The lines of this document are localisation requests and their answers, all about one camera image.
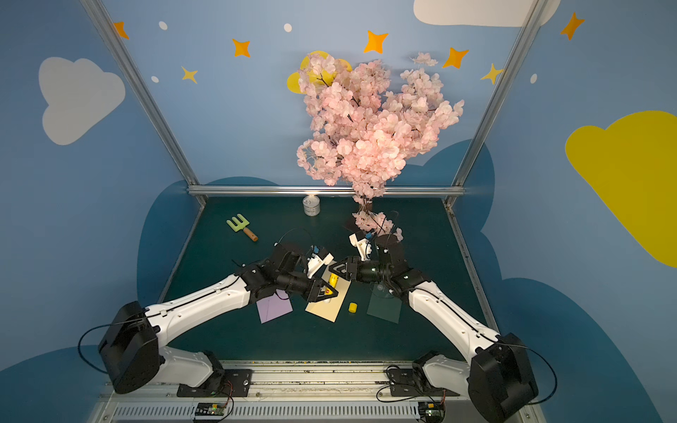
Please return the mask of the cream yellow envelope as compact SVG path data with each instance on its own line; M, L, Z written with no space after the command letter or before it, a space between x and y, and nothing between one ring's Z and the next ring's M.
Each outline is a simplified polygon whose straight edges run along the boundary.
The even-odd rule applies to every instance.
M328 282L329 273L329 270L324 271L323 280L325 282ZM334 323L340 312L340 308L347 297L347 291L350 284L350 281L338 277L338 285L336 288L338 295L331 299L309 303L305 308L305 311Z

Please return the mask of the purple envelope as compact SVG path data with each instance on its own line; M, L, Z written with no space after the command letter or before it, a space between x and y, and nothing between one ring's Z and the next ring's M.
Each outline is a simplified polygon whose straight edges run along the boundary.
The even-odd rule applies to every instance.
M272 296L257 302L257 311L261 324L266 324L291 313L293 306L289 299L289 294L276 290Z

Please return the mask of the dark green envelope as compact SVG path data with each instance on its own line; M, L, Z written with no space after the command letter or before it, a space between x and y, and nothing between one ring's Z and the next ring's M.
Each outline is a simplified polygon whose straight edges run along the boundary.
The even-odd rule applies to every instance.
M380 283L370 287L371 296L367 314L393 324L400 322L402 301L392 295L389 289Z

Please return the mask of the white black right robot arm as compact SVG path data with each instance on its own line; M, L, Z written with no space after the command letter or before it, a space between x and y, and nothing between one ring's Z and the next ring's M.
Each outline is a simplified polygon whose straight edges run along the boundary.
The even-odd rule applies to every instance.
M351 282L383 286L430 321L462 354L463 361L427 355L418 364L424 382L469 398L487 422L507 421L536 400L538 384L520 338L512 333L502 336L465 312L431 278L408 264L396 239L377 237L377 259L368 258L365 240L351 242L359 254L336 262L330 271Z

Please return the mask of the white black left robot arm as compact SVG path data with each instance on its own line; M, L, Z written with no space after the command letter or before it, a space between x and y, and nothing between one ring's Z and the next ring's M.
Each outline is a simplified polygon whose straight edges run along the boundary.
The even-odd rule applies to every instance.
M129 394L148 384L176 384L184 397L220 395L227 382L215 355L187 352L170 343L219 315L280 291L308 302L337 296L320 274L332 261L325 248L307 257L291 244L277 243L268 258L195 293L148 307L136 301L122 306L98 346L114 392Z

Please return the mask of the silver tin can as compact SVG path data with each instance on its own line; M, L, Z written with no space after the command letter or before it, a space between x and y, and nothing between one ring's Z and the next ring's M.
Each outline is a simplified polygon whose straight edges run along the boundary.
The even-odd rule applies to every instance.
M303 199L303 211L309 217L319 215L321 211L320 198L316 195L308 195Z

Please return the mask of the pink cherry blossom tree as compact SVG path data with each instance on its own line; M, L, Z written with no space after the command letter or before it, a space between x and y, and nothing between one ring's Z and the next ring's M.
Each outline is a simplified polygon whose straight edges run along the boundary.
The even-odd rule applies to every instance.
M297 164L327 186L349 185L359 209L356 226L365 233L403 234L384 213L374 213L375 198L399 177L412 158L437 146L443 130L459 123L465 103L444 98L444 84L428 67L428 54L416 68L401 73L400 90L391 91L391 72L379 60L352 68L329 54L313 52L301 62L296 86L311 118L312 136L296 150Z

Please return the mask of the green circuit board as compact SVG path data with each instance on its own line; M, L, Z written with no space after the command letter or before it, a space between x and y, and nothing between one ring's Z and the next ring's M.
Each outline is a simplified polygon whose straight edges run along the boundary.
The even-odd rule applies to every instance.
M227 417L229 407L225 402L200 402L194 411L195 421L221 421Z
M442 423L444 421L444 407L434 402L418 403L419 419L421 423Z

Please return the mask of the right green circuit board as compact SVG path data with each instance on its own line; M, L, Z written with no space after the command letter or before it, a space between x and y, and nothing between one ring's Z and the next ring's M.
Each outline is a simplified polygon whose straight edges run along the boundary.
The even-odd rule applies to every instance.
M434 402L418 403L419 419L421 423L442 423L444 421L444 407Z

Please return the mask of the aluminium front mounting rail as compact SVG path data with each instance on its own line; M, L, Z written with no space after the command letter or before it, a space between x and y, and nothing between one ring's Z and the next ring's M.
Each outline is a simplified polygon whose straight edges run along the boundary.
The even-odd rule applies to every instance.
M176 384L149 384L116 394L106 384L91 422L419 422L418 403L444 407L443 422L481 422L469 398L393 398L384 370L406 361L226 361L253 371L246 398L178 398ZM221 421L195 421L200 402L225 402Z

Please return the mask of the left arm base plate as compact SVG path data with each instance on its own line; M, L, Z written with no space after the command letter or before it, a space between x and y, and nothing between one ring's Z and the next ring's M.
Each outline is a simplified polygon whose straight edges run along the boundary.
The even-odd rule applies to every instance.
M180 384L178 398L246 398L251 386L251 369L217 369L199 387Z

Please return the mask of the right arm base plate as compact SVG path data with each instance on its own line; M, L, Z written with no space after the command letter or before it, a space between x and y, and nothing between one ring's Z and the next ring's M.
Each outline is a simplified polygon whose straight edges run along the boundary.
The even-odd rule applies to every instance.
M433 398L442 398L444 395L452 398L459 397L459 394L454 391L434 388L421 371L413 368L389 366L384 373L388 381L388 390L393 398L413 397L414 395Z

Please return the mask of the right aluminium frame post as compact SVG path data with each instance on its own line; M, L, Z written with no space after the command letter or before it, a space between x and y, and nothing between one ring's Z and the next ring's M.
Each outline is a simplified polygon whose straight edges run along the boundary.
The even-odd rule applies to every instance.
M470 145L468 146L463 160L455 174L452 187L464 188L465 182L470 176L472 167L478 159L481 149L488 139L495 120L499 116L502 105L511 90L512 84L516 79L519 70L528 55L529 49L539 29L541 28L542 17L548 6L547 0L533 1L529 11L526 14L526 20L521 27L516 42L505 63L504 72L499 77L495 89L489 99L488 105L481 118L481 122L476 130Z

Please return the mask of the aluminium frame post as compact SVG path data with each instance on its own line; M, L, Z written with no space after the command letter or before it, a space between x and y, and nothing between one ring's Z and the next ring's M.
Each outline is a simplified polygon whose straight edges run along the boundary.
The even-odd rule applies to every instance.
M526 20L521 27L516 42L505 63L504 72L499 77L495 89L489 99L488 105L481 118L481 122L476 130L470 145L468 146L463 160L455 174L452 187L464 188L465 182L470 176L472 167L478 159L481 149L488 139L495 120L499 116L502 105L511 90L512 84L516 79L519 70L528 55L529 49L539 29L541 28L542 17L548 6L547 0L533 1L529 11L526 14Z
M188 185L199 185L197 175L192 169L186 155L179 145L165 117L151 94L149 87L144 81L132 55L126 49L123 38L118 34L115 25L109 16L102 1L82 0L81 5L85 9L94 27L109 49L114 60L118 64L122 74L130 85L133 93L144 109L150 123L157 132L167 152L176 164L177 169Z

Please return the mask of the left aluminium frame post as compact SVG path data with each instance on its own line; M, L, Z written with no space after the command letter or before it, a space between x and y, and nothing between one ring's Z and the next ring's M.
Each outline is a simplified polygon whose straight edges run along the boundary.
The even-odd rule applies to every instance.
M130 85L133 93L144 109L150 123L157 132L167 152L176 164L177 169L188 185L199 185L197 175L192 169L186 155L179 145L165 117L151 94L149 87L144 81L132 55L126 49L123 38L118 34L115 25L109 16L102 1L82 0L81 5L85 9L94 27L109 49L114 60L118 64L122 74Z

